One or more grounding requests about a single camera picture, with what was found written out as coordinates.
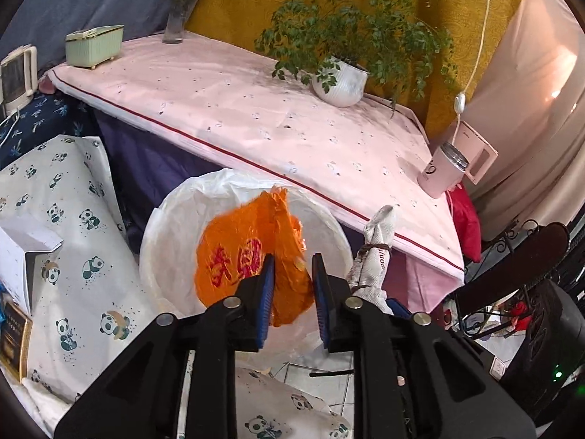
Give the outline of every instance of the pink mattress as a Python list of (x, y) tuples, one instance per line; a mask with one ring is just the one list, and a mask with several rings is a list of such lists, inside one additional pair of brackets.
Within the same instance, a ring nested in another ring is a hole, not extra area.
[(399, 297), (411, 310), (430, 311), (462, 285), (446, 199), (416, 183), (431, 154), (415, 117), (392, 117), (370, 98), (338, 109), (299, 82), (273, 79), (266, 57), (190, 33), (177, 45), (161, 38), (127, 41), (93, 71), (63, 64), (49, 76), (63, 92), (202, 158), (311, 191), (360, 232), (383, 205), (399, 206), (393, 247), (406, 256), (391, 275), (406, 282)]

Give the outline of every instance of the light green box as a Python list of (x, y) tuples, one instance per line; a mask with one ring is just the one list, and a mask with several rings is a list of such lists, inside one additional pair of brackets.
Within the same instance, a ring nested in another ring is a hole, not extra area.
[(65, 37), (65, 57), (71, 66), (94, 68), (113, 59), (122, 47), (124, 25), (75, 31)]

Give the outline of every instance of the green leaves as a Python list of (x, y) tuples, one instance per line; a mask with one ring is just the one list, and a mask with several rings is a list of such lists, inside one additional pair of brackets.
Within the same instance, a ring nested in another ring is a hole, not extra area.
[(256, 50), (277, 60), (273, 77), (289, 75), (303, 84), (315, 77), (325, 92), (337, 84), (332, 57), (364, 66), (394, 101), (408, 86), (422, 98), (435, 65), (454, 86), (453, 40), (446, 29), (416, 17), (416, 0), (365, 1), (361, 9), (352, 0), (286, 0), (256, 39)]

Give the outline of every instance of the tile floor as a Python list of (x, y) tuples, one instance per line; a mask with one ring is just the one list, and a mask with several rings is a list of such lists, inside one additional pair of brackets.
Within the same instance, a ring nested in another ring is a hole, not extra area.
[(312, 378), (311, 372), (353, 368), (353, 353), (327, 353), (321, 346), (291, 363), (271, 368), (270, 376), (325, 401), (331, 410), (353, 424), (353, 374)]
[(525, 336), (526, 332), (516, 332), (508, 338), (492, 336), (487, 341), (477, 340), (477, 342), (490, 353), (495, 354), (506, 366), (510, 366), (510, 362), (516, 355)]

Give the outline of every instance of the white cable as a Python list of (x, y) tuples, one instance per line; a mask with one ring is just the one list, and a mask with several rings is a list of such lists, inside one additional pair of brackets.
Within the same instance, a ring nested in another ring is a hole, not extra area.
[(459, 125), (461, 124), (461, 114), (463, 113), (463, 110), (465, 108), (465, 93), (469, 89), (469, 86), (472, 84), (472, 80), (475, 77), (476, 72), (478, 71), (479, 61), (482, 57), (483, 43), (484, 43), (484, 40), (486, 39), (487, 16), (490, 14), (490, 3), (491, 3), (491, 0), (487, 0), (486, 14), (483, 17), (482, 39), (480, 40), (480, 43), (479, 43), (478, 57), (476, 59), (475, 66), (473, 67), (472, 74), (469, 77), (467, 84), (465, 84), (465, 88), (455, 98), (455, 112), (457, 113), (457, 126), (455, 127), (455, 132), (453, 133), (453, 140), (451, 141), (452, 145), (454, 145), (454, 143), (455, 143), (455, 137), (457, 136), (457, 132), (459, 131)]
[[(0, 127), (2, 127), (8, 120), (10, 120), (9, 116), (7, 118), (4, 119), (4, 121), (0, 124)], [(10, 127), (10, 129), (8, 130), (8, 133), (6, 134), (6, 137), (4, 137), (4, 140), (2, 140), (2, 143), (0, 143), (0, 149), (2, 148), (2, 146), (4, 145), (4, 143), (8, 140), (8, 137), (10, 137), (10, 134), (12, 133), (12, 129), (14, 128), (14, 126), (16, 125), (16, 123), (18, 122), (18, 120), (20, 119), (20, 110), (16, 110), (16, 118), (14, 119), (14, 123), (12, 124), (12, 127)]]

